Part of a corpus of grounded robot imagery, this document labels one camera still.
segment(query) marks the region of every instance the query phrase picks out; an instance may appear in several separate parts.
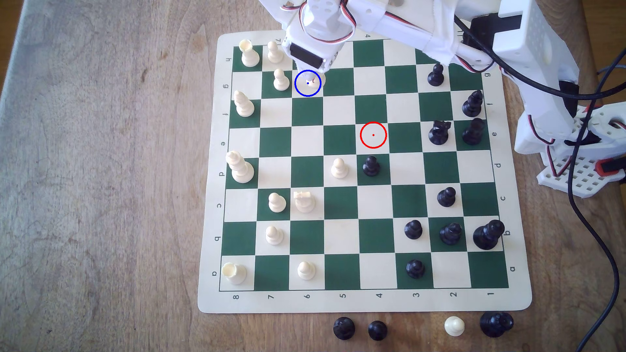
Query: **blue circle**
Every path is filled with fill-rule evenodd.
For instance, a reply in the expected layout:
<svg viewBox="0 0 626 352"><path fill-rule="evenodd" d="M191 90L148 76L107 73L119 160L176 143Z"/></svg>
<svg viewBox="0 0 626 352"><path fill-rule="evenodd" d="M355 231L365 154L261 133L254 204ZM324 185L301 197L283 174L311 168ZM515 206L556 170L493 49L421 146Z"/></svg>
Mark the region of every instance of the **blue circle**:
<svg viewBox="0 0 626 352"><path fill-rule="evenodd" d="M319 87L317 88L317 91L316 91L315 93L311 94L311 95L305 95L305 94L300 93L300 91L298 90L298 86L297 86L297 85L296 85L296 83L295 83L295 82L297 82L297 81L298 81L298 77L299 77L299 76L300 76L303 72L306 72L306 71L315 73L315 75L316 75L316 76L317 76L317 78L319 79ZM320 89L322 89L322 78L321 78L321 77L317 74L317 72L315 72L315 71L313 71L313 70L302 70L302 71L300 71L300 72L299 72L299 73L295 76L295 79L294 79L294 87L295 87L295 91L296 91L296 92L298 92L298 94L299 94L299 95L302 95L302 96L314 96L314 95L316 95L316 94L318 94L318 93L319 93L319 90L320 90Z"/></svg>

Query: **robotic arm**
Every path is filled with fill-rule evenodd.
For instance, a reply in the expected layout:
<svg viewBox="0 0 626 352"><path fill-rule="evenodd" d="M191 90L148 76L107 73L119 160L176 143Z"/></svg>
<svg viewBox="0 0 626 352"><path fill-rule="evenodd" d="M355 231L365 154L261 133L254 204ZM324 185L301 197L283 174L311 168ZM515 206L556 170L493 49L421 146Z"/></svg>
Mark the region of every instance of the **robotic arm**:
<svg viewBox="0 0 626 352"><path fill-rule="evenodd" d="M471 31L513 69L554 89L578 94L578 66L565 42L546 22L534 0L309 0L295 6L284 0L259 0L286 31L282 47L299 71L327 72L343 44L356 29L395 39L442 63L468 71L487 69L493 60L467 35L457 40L454 16L471 22ZM604 185L626 177L626 162L612 158L626 153L626 103L593 111L578 153L569 160L584 111L577 100L560 98L503 74L517 84L525 111L518 120L515 151L540 153L547 168L539 184L567 191L567 166L594 173L593 184L574 188L590 197ZM303 73L312 80L313 73Z"/></svg>

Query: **black cable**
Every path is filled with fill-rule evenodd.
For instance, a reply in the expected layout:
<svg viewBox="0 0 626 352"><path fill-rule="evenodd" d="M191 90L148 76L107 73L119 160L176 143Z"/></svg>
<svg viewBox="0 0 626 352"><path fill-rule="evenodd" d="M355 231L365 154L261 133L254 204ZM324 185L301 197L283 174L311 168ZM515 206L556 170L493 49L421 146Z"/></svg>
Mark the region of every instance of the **black cable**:
<svg viewBox="0 0 626 352"><path fill-rule="evenodd" d="M600 81L600 84L598 85L598 88L596 89L596 92L599 92L602 90L602 86L607 81L608 76L611 74L611 72L613 72L617 64L623 59L624 56L626 56L626 49L622 50L620 55L615 58L611 66L608 67L607 72L602 77L602 80ZM607 307L604 309L600 317L595 321L591 329L587 331L587 334L585 335L585 337L583 337L581 342L578 344L578 348L576 349L576 352L582 351L587 341L589 341L589 339L596 332L598 327L600 327L604 319L606 319L609 312L611 312L611 309L613 308L613 305L615 304L615 301L617 300L617 294L620 291L620 275L617 269L617 263L615 263L615 258L613 258L613 254L611 254L611 251L608 249L607 245L600 238L598 233L595 232L593 227L589 224L589 222L585 219L583 214L580 212L580 210L576 206L576 202L574 202L574 195L573 195L573 190L572 190L574 168L576 167L576 159L578 158L578 150L580 149L580 144L582 143L583 135L585 134L585 130L587 129L587 125L589 124L589 119L591 119L591 114L593 112L593 109L595 108L596 100L597 99L593 99L591 101L591 104L589 105L589 109L587 110L587 115L583 119L582 126L580 127L580 131L578 132L578 138L576 138L576 144L574 144L574 151L572 153L572 159L571 159L572 163L570 164L570 173L567 175L567 180L568 180L567 196L570 200L570 205L572 206L574 213L576 213L576 215L578 216L580 221L583 223L583 225L585 225L587 230L589 230L589 233L591 233L591 235L596 240L596 242L598 242L598 245L600 245L600 248L602 248L602 250L604 251L604 254L607 255L607 259L609 263L611 263L611 269L613 270L613 294L611 295L611 298L608 301Z"/></svg>
<svg viewBox="0 0 626 352"><path fill-rule="evenodd" d="M496 53L493 52L493 50L491 48L488 48L487 45L483 44L480 39L478 39L478 37L476 37L471 31L470 29L465 25L465 23L463 23L459 17L454 16L454 23L456 23L457 26L459 26L459 28L461 28L461 30L463 32L465 32L468 36L470 36L470 38L476 42L476 44L480 47L480 49L482 51L485 52L485 54L489 55L489 57L491 57L491 59L493 59L493 61L495 61L496 63L498 63L498 65L500 65L508 74L510 74L511 76L517 78L518 80L526 83L527 85L536 88L538 90L544 91L545 93L549 93L552 95L556 95L556 96L560 96L561 98L570 98L570 99L576 99L576 100L592 100L592 99L602 99L602 98L606 98L608 96L614 95L616 93L619 93L620 91L626 89L626 82L623 82L622 84L613 87L609 90L605 90L605 91L599 91L597 93L594 94L569 94L569 93L564 93L560 90L556 90L552 87L549 86L545 86L543 84L537 83L533 80L531 80L530 78L524 76L523 74L515 71L511 66L509 66L509 64L507 64L506 62L504 62L504 60L502 60Z"/></svg>

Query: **captured chess piece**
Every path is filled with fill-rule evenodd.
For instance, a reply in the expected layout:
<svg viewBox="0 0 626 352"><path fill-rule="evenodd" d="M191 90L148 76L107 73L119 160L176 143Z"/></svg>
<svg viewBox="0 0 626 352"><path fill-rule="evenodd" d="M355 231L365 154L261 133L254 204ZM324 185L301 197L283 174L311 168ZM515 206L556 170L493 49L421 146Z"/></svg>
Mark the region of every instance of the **captured chess piece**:
<svg viewBox="0 0 626 352"><path fill-rule="evenodd" d="M354 322L345 316L335 320L335 324L332 326L332 332L338 339L349 339L354 336L355 331Z"/></svg>
<svg viewBox="0 0 626 352"><path fill-rule="evenodd" d="M450 225L444 226L439 230L439 238L441 242L453 246L459 242L461 239L461 225L453 222Z"/></svg>
<svg viewBox="0 0 626 352"><path fill-rule="evenodd" d="M463 103L461 109L468 117L476 117L480 114L483 107L483 92L480 90L473 91L468 99Z"/></svg>
<svg viewBox="0 0 626 352"><path fill-rule="evenodd" d="M442 207L451 207L456 200L456 191L452 187L448 187L437 194L437 202Z"/></svg>
<svg viewBox="0 0 626 352"><path fill-rule="evenodd" d="M433 72L430 72L427 77L428 84L431 86L440 86L443 83L443 65L438 63L433 66Z"/></svg>
<svg viewBox="0 0 626 352"><path fill-rule="evenodd" d="M442 145L448 141L448 130L452 126L450 121L435 121L430 132L428 132L428 139L435 145Z"/></svg>
<svg viewBox="0 0 626 352"><path fill-rule="evenodd" d="M485 312L480 317L480 330L490 338L499 338L513 329L513 317L505 312Z"/></svg>
<svg viewBox="0 0 626 352"><path fill-rule="evenodd" d="M376 157L373 155L368 156L367 159L365 160L365 163L363 164L363 172L367 176L376 176L378 175L380 171L381 171L381 164L378 163L378 160L376 160Z"/></svg>
<svg viewBox="0 0 626 352"><path fill-rule="evenodd" d="M491 220L489 224L481 226L474 231L474 243L478 248L488 251L498 244L498 240L504 233L504 223L497 219Z"/></svg>
<svg viewBox="0 0 626 352"><path fill-rule="evenodd" d="M465 131L463 131L463 141L469 145L479 144L483 139L484 130L485 121L480 117L475 118L469 123Z"/></svg>
<svg viewBox="0 0 626 352"><path fill-rule="evenodd" d="M404 234L410 239L418 239L422 235L422 224L419 220L411 220L404 226Z"/></svg>

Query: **green square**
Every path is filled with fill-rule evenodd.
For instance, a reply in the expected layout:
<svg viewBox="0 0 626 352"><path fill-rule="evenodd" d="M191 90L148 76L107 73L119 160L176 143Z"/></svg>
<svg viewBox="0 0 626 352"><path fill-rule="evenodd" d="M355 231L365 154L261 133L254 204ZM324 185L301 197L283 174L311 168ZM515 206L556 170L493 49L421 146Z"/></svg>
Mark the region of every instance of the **green square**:
<svg viewBox="0 0 626 352"><path fill-rule="evenodd" d="M252 128L261 126L261 99L251 100L254 105L254 112L248 117L241 117L237 113L237 107L233 100L230 101L229 128Z"/></svg>
<svg viewBox="0 0 626 352"><path fill-rule="evenodd" d="M373 155L381 166L381 171L376 176L367 176L361 169L361 165L365 163L368 156ZM391 173L389 172L389 154L367 154L357 155L356 164L358 170L356 172L357 184L359 186L368 185L391 185Z"/></svg>
<svg viewBox="0 0 626 352"><path fill-rule="evenodd" d="M491 148L489 144L489 131L487 127L487 121L485 122L485 129L483 130L483 138L479 144L469 145L463 140L463 131L470 126L471 120L461 120L454 122L454 130L456 131L456 149L457 150L489 150Z"/></svg>
<svg viewBox="0 0 626 352"><path fill-rule="evenodd" d="M406 264L417 259L424 264L426 270L424 276L413 279L406 273ZM432 289L433 284L433 261L430 253L396 253L396 277L398 289Z"/></svg>
<svg viewBox="0 0 626 352"><path fill-rule="evenodd" d="M450 121L452 119L452 99L449 91L419 94L420 121Z"/></svg>
<svg viewBox="0 0 626 352"><path fill-rule="evenodd" d="M392 219L359 219L360 253L393 253Z"/></svg>
<svg viewBox="0 0 626 352"><path fill-rule="evenodd" d="M285 71L285 76L291 80L291 71ZM291 86L286 90L274 88L274 71L265 71L261 79L261 99L291 98Z"/></svg>
<svg viewBox="0 0 626 352"><path fill-rule="evenodd" d="M448 66L450 90L482 90L483 74L472 73L460 65Z"/></svg>
<svg viewBox="0 0 626 352"><path fill-rule="evenodd" d="M361 289L358 254L326 254L324 256L324 289L326 291Z"/></svg>
<svg viewBox="0 0 626 352"><path fill-rule="evenodd" d="M356 154L354 125L324 126L324 155L344 154Z"/></svg>
<svg viewBox="0 0 626 352"><path fill-rule="evenodd" d="M291 156L291 127L261 128L259 156Z"/></svg>
<svg viewBox="0 0 626 352"><path fill-rule="evenodd" d="M354 95L354 70L333 68L326 73L324 96Z"/></svg>
<svg viewBox="0 0 626 352"><path fill-rule="evenodd" d="M247 67L244 65L244 62L241 60L241 50L239 50L239 46L236 46L233 49L233 72L253 72L260 71L263 68L263 46L262 45L253 45L252 49L259 53L259 63L254 67Z"/></svg>
<svg viewBox="0 0 626 352"><path fill-rule="evenodd" d="M422 134L419 122L390 123L389 152L419 153L422 151Z"/></svg>
<svg viewBox="0 0 626 352"><path fill-rule="evenodd" d="M387 122L386 95L357 95L354 97L356 123Z"/></svg>
<svg viewBox="0 0 626 352"><path fill-rule="evenodd" d="M498 194L496 184L461 184L463 199L463 215L465 216L499 216Z"/></svg>
<svg viewBox="0 0 626 352"><path fill-rule="evenodd" d="M424 174L427 184L459 183L456 152L424 153Z"/></svg>
<svg viewBox="0 0 626 352"><path fill-rule="evenodd" d="M356 219L358 217L356 187L324 188L325 219Z"/></svg>
<svg viewBox="0 0 626 352"><path fill-rule="evenodd" d="M427 217L426 186L392 185L393 217Z"/></svg>
<svg viewBox="0 0 626 352"><path fill-rule="evenodd" d="M506 271L504 252L468 252L468 260L471 288L508 288L508 273Z"/></svg>
<svg viewBox="0 0 626 352"><path fill-rule="evenodd" d="M324 221L292 221L289 245L291 254L324 254Z"/></svg>
<svg viewBox="0 0 626 352"><path fill-rule="evenodd" d="M232 177L233 171L228 167L228 164L226 164L226 166L224 166L226 168L226 189L255 189L259 187L259 173L257 172L259 169L259 158L246 158L245 161L250 163L254 168L252 180L244 184L235 181Z"/></svg>
<svg viewBox="0 0 626 352"><path fill-rule="evenodd" d="M269 207L269 197L272 193L278 193L287 202L285 210L279 213L272 212ZM289 220L289 204L291 189L259 189L257 198L257 221Z"/></svg>
<svg viewBox="0 0 626 352"><path fill-rule="evenodd" d="M418 74L415 65L385 66L385 80L387 94L418 91Z"/></svg>
<svg viewBox="0 0 626 352"><path fill-rule="evenodd" d="M382 40L353 42L354 67L384 66L385 57Z"/></svg>
<svg viewBox="0 0 626 352"><path fill-rule="evenodd" d="M257 256L254 291L288 291L289 256Z"/></svg>
<svg viewBox="0 0 626 352"><path fill-rule="evenodd" d="M254 221L224 222L222 232L222 255L253 256L256 247L256 233L257 223Z"/></svg>
<svg viewBox="0 0 626 352"><path fill-rule="evenodd" d="M453 222L461 225L461 239L456 244L449 246L439 237L440 230ZM462 217L429 217L428 232L431 239L431 252L464 252L467 251L465 242L465 223Z"/></svg>
<svg viewBox="0 0 626 352"><path fill-rule="evenodd" d="M422 53L420 50L415 49L415 63L417 65L424 65L424 64L436 64L439 63L439 61L434 60L432 58L430 58L430 56Z"/></svg>
<svg viewBox="0 0 626 352"><path fill-rule="evenodd" d="M292 157L291 187L323 187L324 157Z"/></svg>

